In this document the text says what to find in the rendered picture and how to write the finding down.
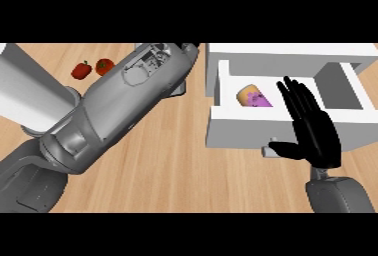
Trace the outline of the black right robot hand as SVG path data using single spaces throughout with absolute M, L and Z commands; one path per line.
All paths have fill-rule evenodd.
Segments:
M 288 159 L 306 159 L 315 168 L 341 166 L 341 142 L 328 113 L 303 83 L 288 76 L 276 83 L 293 118 L 297 142 L 270 142 L 269 147 Z

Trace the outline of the white drawer box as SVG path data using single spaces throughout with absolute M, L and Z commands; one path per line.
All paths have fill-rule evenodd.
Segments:
M 250 119 L 290 120 L 273 76 L 232 76 L 229 62 L 219 62 L 220 106 L 233 116 Z M 297 77 L 315 95 L 321 109 L 328 112 L 337 122 L 362 122 L 378 115 L 360 80 L 349 63 L 328 63 L 315 77 Z M 256 86 L 270 103 L 269 107 L 242 106 L 238 101 L 239 92 Z

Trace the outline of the white drawer front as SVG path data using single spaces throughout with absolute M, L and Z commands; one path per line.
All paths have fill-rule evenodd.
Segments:
M 378 110 L 328 110 L 341 140 L 343 151 L 378 142 Z M 222 107 L 210 111 L 207 146 L 260 149 L 270 138 L 296 142 L 293 119 L 275 107 Z

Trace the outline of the tan cupcake purple frosting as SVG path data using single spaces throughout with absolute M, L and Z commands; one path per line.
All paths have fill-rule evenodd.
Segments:
M 247 85 L 236 94 L 236 100 L 244 107 L 272 107 L 272 104 L 254 84 Z

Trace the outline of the orange-red bell pepper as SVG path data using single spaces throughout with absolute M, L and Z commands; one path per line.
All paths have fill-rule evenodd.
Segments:
M 104 76 L 109 72 L 109 70 L 114 68 L 114 66 L 115 66 L 115 64 L 111 59 L 108 59 L 108 58 L 101 59 L 96 63 L 96 67 L 95 67 L 96 73 L 101 76 Z

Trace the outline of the white cabinet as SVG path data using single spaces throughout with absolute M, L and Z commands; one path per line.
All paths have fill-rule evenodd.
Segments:
M 214 95 L 219 61 L 235 76 L 313 77 L 327 63 L 350 63 L 360 73 L 378 60 L 372 43 L 207 43 L 205 95 Z

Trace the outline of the dark red bell pepper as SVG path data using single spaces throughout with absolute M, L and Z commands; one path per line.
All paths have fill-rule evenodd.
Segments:
M 73 72 L 71 72 L 71 76 L 78 79 L 83 80 L 87 75 L 92 72 L 92 66 L 89 65 L 87 61 L 83 61 L 74 68 Z

